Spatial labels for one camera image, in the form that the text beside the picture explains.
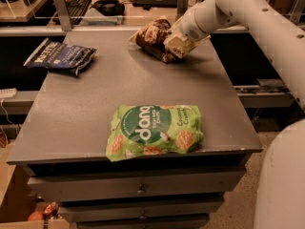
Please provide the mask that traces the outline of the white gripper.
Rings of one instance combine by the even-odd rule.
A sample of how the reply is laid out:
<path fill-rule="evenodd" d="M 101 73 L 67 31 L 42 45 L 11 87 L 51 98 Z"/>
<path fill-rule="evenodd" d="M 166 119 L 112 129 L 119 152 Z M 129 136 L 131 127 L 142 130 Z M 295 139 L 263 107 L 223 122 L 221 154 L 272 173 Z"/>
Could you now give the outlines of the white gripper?
<path fill-rule="evenodd" d="M 188 55 L 210 36 L 201 30 L 195 20 L 195 10 L 187 10 L 169 29 L 163 44 L 165 49 L 178 58 Z"/>

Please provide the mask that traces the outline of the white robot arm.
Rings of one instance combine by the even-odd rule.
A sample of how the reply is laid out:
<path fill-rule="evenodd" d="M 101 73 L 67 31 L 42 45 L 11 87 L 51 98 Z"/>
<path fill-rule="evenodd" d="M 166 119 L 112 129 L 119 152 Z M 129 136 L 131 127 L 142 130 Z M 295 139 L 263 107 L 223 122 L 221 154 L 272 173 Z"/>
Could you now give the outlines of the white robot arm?
<path fill-rule="evenodd" d="M 164 45 L 182 58 L 188 47 L 233 24 L 247 29 L 304 109 L 304 30 L 274 10 L 268 0 L 197 3 L 172 25 Z M 254 229 L 305 229 L 304 119 L 281 131 L 265 154 L 256 196 Z"/>

